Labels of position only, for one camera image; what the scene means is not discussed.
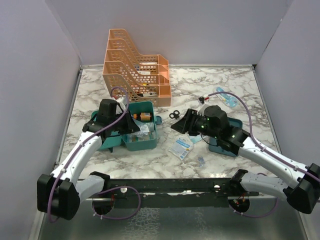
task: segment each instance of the metal floor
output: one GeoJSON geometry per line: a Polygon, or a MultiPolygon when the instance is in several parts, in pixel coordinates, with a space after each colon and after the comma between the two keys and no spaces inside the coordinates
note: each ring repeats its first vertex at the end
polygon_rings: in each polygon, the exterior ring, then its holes
{"type": "MultiPolygon", "coordinates": [[[[272,209],[274,198],[250,200],[248,214],[272,209]]],[[[133,209],[114,209],[122,217],[133,209]]],[[[76,216],[57,223],[43,221],[39,240],[307,240],[300,215],[280,201],[275,213],[264,218],[239,216],[230,208],[143,208],[128,220],[93,217],[91,201],[76,216]]]]}

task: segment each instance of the marble tabletop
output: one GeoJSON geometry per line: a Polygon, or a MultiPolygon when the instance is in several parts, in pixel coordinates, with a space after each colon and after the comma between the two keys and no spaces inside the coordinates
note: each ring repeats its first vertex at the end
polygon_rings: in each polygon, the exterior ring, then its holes
{"type": "MultiPolygon", "coordinates": [[[[179,110],[184,115],[188,108],[197,109],[198,98],[211,93],[217,86],[241,97],[248,105],[254,136],[266,146],[277,150],[262,98],[251,68],[170,68],[172,100],[170,107],[155,107],[155,114],[162,117],[157,126],[157,146],[151,150],[128,151],[118,146],[109,151],[97,151],[82,171],[80,178],[91,172],[108,174],[111,178],[223,178],[232,177],[238,169],[253,173],[271,175],[263,167],[243,157],[230,157],[209,151],[202,140],[181,161],[168,152],[170,146],[181,136],[170,126],[176,122],[169,113],[179,110]],[[198,157],[204,159],[200,164],[198,157]]],[[[91,113],[99,108],[100,101],[109,98],[109,92],[102,77],[102,67],[86,68],[82,72],[76,100],[72,110],[62,155],[63,161],[79,139],[83,125],[91,118],[91,113]]],[[[218,97],[210,98],[209,103],[219,105],[228,117],[240,119],[243,128],[249,130],[248,116],[238,104],[230,108],[218,97]]]]}

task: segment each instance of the teal plastic container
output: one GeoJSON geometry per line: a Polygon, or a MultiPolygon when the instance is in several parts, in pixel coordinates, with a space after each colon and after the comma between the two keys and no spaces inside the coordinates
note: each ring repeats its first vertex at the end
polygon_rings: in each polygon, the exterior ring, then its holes
{"type": "MultiPolygon", "coordinates": [[[[228,120],[229,120],[229,123],[230,123],[231,126],[242,128],[243,123],[242,123],[241,120],[235,119],[235,118],[232,118],[232,117],[228,117],[228,120]]],[[[210,137],[209,143],[212,144],[212,145],[217,145],[217,140],[214,137],[210,137]]],[[[227,155],[227,156],[230,156],[230,157],[236,157],[237,156],[237,155],[233,154],[230,151],[223,150],[220,146],[211,146],[211,145],[209,145],[209,151],[210,152],[214,152],[214,153],[218,153],[218,154],[227,155]]]]}
{"type": "Polygon", "coordinates": [[[140,151],[147,149],[154,149],[157,147],[157,128],[156,128],[156,117],[154,114],[154,105],[151,101],[141,101],[141,102],[132,102],[129,104],[130,113],[139,114],[139,113],[152,113],[152,122],[154,125],[155,135],[153,139],[146,141],[135,141],[128,142],[127,135],[122,136],[122,140],[129,151],[140,151]]]}
{"type": "MultiPolygon", "coordinates": [[[[127,139],[127,135],[115,136],[115,137],[108,137],[102,146],[98,149],[99,151],[110,150],[113,147],[120,146],[122,141],[124,142],[126,148],[129,151],[140,151],[140,150],[147,150],[147,149],[154,149],[157,147],[157,128],[156,128],[156,117],[154,115],[154,106],[151,101],[141,101],[141,102],[132,102],[129,104],[130,113],[139,114],[139,113],[152,113],[152,122],[154,124],[154,138],[146,141],[136,141],[136,142],[129,142],[127,139]]],[[[94,111],[91,114],[93,117],[97,114],[98,111],[94,111]]],[[[111,136],[118,135],[117,131],[113,131],[111,136]]]]}

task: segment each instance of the white wall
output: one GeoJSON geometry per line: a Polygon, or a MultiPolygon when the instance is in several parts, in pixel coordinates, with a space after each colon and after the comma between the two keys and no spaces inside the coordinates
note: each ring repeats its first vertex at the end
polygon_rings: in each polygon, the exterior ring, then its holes
{"type": "Polygon", "coordinates": [[[47,0],[83,64],[102,64],[108,31],[170,64],[257,64],[291,0],[47,0]]]}
{"type": "Polygon", "coordinates": [[[283,154],[307,165],[320,165],[319,10],[319,0],[293,1],[256,67],[283,154]]]}
{"type": "Polygon", "coordinates": [[[43,0],[0,8],[0,239],[28,239],[80,61],[43,0]]]}

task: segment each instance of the bolt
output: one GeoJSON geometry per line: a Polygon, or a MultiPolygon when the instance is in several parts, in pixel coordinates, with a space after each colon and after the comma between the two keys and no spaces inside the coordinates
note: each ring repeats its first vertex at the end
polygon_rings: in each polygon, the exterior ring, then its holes
{"type": "Polygon", "coordinates": [[[127,188],[126,187],[122,187],[120,188],[120,192],[122,192],[123,194],[125,194],[127,192],[127,188]]]}

